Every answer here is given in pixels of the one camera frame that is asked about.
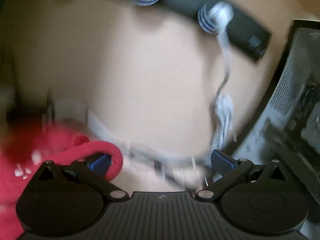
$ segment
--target blue gripper pad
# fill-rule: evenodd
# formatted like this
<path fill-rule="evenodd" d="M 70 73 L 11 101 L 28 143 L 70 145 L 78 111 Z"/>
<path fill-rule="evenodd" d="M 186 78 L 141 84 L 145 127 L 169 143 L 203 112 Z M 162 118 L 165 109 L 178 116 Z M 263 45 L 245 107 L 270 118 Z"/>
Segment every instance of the blue gripper pad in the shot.
<path fill-rule="evenodd" d="M 238 161 L 222 151 L 214 150 L 211 153 L 211 165 L 213 172 L 218 172 L 221 176 L 224 176 L 238 166 Z"/>
<path fill-rule="evenodd" d="M 104 177 L 111 164 L 112 161 L 110 155 L 104 154 L 102 157 L 90 163 L 90 165 L 88 165 L 88 168 L 94 174 Z"/>

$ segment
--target white plug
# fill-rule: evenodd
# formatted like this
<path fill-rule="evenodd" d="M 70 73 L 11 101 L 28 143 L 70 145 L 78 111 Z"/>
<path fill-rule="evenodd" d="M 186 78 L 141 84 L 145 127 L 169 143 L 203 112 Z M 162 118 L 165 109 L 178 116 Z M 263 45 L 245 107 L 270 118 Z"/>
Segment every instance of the white plug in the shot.
<path fill-rule="evenodd" d="M 233 8 L 226 2 L 218 2 L 208 13 L 209 18 L 216 23 L 219 30 L 225 29 L 234 16 Z"/>

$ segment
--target red fabric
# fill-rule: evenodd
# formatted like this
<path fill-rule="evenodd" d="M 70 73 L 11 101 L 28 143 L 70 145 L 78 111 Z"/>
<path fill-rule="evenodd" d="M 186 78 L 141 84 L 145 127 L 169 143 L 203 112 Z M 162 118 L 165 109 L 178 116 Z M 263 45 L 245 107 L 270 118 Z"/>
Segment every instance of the red fabric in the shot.
<path fill-rule="evenodd" d="M 46 127 L 43 131 L 40 120 L 16 126 L 0 150 L 0 240 L 14 240 L 23 233 L 15 205 L 43 161 L 53 160 L 56 164 L 68 165 L 95 152 L 106 152 L 111 156 L 112 165 L 105 178 L 115 178 L 123 165 L 123 156 L 115 145 L 104 141 L 89 142 L 85 135 L 60 124 Z M 36 165 L 31 158 L 34 155 L 38 156 L 34 161 L 39 161 L 41 156 Z M 17 170 L 23 175 L 17 177 L 21 174 L 15 175 Z"/>

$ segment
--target metal screw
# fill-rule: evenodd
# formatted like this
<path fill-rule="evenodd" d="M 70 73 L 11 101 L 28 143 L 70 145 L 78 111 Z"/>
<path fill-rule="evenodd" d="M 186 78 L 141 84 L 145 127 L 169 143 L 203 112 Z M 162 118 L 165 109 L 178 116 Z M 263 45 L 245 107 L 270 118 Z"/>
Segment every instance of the metal screw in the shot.
<path fill-rule="evenodd" d="M 123 190 L 114 190 L 110 193 L 112 198 L 123 198 L 125 195 L 126 193 Z"/>
<path fill-rule="evenodd" d="M 201 190 L 198 192 L 198 196 L 201 198 L 212 198 L 214 193 L 210 190 Z"/>

